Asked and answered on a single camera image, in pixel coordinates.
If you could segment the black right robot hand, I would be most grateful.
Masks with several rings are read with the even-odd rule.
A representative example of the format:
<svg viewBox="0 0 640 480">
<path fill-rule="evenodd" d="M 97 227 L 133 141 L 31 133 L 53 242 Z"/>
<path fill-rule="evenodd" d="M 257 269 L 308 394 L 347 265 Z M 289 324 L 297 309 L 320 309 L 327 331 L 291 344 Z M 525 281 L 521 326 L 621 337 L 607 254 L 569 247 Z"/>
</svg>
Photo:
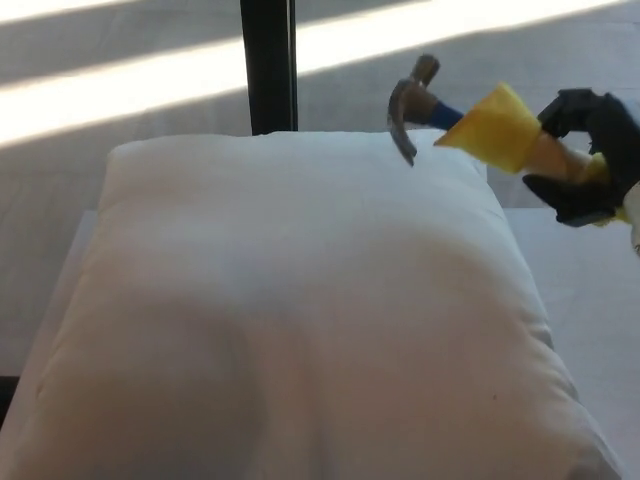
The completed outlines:
<svg viewBox="0 0 640 480">
<path fill-rule="evenodd" d="M 538 115 L 541 138 L 523 183 L 579 228 L 624 219 L 639 227 L 639 104 L 565 89 Z"/>
</svg>

